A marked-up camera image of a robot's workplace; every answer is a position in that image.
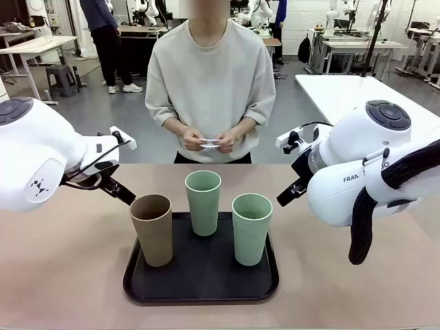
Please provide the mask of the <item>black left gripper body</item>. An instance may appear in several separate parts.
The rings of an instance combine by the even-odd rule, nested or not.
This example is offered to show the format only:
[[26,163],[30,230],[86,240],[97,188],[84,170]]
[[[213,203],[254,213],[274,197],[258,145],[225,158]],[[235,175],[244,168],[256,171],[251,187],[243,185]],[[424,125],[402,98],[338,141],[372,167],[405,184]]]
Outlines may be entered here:
[[110,196],[117,196],[119,193],[119,185],[116,180],[114,180],[110,174],[101,172],[99,173],[100,183],[98,188],[107,193]]

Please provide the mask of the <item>brown cup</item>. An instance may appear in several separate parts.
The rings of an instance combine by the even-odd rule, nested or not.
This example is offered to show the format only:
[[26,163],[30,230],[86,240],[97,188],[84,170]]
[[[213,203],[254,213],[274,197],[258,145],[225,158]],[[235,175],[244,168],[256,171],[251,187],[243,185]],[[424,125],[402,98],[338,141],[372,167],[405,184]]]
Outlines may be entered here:
[[146,262],[153,267],[173,257],[172,204],[168,197],[150,194],[136,199],[130,215]]

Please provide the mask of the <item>green cup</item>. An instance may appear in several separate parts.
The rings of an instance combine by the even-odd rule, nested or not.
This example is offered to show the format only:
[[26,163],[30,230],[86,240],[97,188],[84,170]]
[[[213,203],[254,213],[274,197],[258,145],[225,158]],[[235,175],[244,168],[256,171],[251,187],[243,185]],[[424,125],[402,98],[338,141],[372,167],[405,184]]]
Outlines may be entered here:
[[209,170],[198,170],[185,178],[193,232],[208,237],[217,230],[221,177]]
[[261,261],[272,212],[271,201],[260,194],[245,193],[232,201],[234,255],[240,264]]

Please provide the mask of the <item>person's left forearm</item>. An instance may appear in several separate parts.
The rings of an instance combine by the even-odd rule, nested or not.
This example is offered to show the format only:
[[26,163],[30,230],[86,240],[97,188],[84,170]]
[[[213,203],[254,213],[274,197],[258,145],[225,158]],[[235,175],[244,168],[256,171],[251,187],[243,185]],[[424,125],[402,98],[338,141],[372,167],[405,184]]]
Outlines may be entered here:
[[249,117],[244,117],[236,126],[232,127],[226,136],[232,140],[240,140],[244,135],[253,131],[257,126],[257,122]]

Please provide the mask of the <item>person's right forearm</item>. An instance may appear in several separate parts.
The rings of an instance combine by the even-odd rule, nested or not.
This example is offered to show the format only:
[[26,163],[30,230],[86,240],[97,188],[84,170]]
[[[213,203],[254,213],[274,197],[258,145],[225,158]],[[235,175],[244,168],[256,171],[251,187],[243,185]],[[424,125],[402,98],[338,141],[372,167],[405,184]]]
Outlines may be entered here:
[[193,129],[191,127],[186,126],[175,117],[167,118],[162,126],[180,138],[197,137],[197,134],[193,132]]

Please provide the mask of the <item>person's left hand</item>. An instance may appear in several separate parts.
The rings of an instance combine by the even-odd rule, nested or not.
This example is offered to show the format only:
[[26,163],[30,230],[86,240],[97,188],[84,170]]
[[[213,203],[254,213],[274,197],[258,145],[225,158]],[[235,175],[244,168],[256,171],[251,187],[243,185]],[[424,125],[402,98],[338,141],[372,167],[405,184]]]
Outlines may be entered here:
[[216,145],[218,145],[218,150],[221,153],[231,153],[234,147],[234,143],[238,139],[237,134],[234,130],[225,131],[223,133],[218,134],[215,139]]

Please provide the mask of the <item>person's right hand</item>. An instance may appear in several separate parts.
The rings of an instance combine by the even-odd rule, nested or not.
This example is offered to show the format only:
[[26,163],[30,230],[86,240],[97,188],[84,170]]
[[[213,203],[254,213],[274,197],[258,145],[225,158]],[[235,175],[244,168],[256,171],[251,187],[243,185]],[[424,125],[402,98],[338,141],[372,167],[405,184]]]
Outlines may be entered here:
[[182,139],[184,141],[184,147],[188,151],[198,152],[204,149],[203,135],[196,129],[186,127],[182,131]]

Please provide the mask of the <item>large white table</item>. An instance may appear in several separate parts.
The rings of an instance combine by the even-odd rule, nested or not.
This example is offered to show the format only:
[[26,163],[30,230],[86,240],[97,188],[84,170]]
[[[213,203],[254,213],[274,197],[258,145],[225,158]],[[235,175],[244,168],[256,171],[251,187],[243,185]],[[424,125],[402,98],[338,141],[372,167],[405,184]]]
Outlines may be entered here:
[[361,102],[387,100],[410,116],[412,137],[440,127],[439,116],[370,76],[297,74],[295,80],[331,124],[336,124]]

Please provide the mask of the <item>grey plastic stool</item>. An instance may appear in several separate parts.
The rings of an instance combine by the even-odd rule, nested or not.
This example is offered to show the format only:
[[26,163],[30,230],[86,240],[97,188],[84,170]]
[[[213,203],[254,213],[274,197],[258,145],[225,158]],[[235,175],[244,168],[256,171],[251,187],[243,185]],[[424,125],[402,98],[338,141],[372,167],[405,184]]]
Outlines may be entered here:
[[80,87],[68,65],[51,65],[45,68],[50,96],[71,97]]

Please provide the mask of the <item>black plastic tray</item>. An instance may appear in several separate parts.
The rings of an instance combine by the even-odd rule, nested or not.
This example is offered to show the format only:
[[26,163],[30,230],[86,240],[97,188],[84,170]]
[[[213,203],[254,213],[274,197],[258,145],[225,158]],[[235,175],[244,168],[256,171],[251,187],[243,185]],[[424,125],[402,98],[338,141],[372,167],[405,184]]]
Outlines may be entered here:
[[175,212],[172,260],[147,264],[138,241],[126,267],[123,288],[140,305],[256,303],[277,289],[279,274],[272,242],[265,240],[261,261],[244,266],[234,257],[232,214],[220,212],[217,231],[197,236],[189,212]]

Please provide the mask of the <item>black backpack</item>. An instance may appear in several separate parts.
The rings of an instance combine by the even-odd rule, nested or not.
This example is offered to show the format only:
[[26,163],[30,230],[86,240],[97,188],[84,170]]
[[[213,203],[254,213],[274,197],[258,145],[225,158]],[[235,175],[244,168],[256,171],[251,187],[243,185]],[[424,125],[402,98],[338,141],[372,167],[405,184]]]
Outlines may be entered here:
[[309,40],[308,35],[301,41],[298,46],[298,60],[304,64],[309,62],[309,57],[311,54],[311,42]]

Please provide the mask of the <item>person in beige sweatshirt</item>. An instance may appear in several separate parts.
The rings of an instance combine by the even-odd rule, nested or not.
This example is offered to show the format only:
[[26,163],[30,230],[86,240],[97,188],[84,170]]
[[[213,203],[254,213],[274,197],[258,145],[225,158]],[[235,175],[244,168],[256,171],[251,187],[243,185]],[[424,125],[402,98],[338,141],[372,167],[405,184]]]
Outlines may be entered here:
[[[154,122],[163,127],[175,117],[206,139],[229,131],[244,117],[266,125],[276,87],[263,39],[230,18],[230,0],[183,2],[188,19],[154,44],[148,64],[145,105]],[[236,140],[231,153],[188,151],[173,133],[175,162],[249,164],[259,143],[256,128]]]

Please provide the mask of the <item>long white lab bench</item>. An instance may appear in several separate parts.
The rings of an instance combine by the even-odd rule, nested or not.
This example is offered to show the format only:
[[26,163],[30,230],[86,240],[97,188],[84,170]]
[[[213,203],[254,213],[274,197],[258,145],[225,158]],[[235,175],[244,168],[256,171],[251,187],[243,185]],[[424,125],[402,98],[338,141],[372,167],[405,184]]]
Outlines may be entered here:
[[349,55],[349,64],[353,62],[355,54],[368,54],[372,49],[372,55],[387,55],[391,59],[394,50],[405,50],[407,46],[394,41],[379,41],[374,44],[368,41],[323,41],[324,59],[321,60],[319,74],[330,74],[331,61],[334,55]]

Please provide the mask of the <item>bystander in dark navy top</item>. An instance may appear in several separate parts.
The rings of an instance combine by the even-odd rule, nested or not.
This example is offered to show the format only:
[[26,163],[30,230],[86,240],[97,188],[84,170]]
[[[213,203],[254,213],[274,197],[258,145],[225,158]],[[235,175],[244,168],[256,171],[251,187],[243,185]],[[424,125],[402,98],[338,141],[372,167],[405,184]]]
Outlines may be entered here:
[[116,84],[116,74],[122,80],[124,92],[142,92],[143,88],[137,86],[131,77],[122,49],[118,23],[106,0],[79,0],[79,2],[96,46],[108,93],[115,94],[119,90]]

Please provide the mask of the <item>white desk with slim legs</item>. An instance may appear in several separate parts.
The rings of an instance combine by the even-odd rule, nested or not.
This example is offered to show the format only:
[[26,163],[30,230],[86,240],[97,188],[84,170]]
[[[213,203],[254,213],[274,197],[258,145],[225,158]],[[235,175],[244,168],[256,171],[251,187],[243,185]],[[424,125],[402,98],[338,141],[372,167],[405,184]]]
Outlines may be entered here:
[[32,72],[28,66],[28,61],[37,56],[43,56],[47,53],[57,51],[59,53],[60,62],[65,63],[63,45],[70,41],[76,41],[77,39],[77,36],[42,36],[19,45],[0,49],[0,54],[18,54],[20,56],[25,70],[25,76],[32,88],[34,97],[37,100],[41,100]]

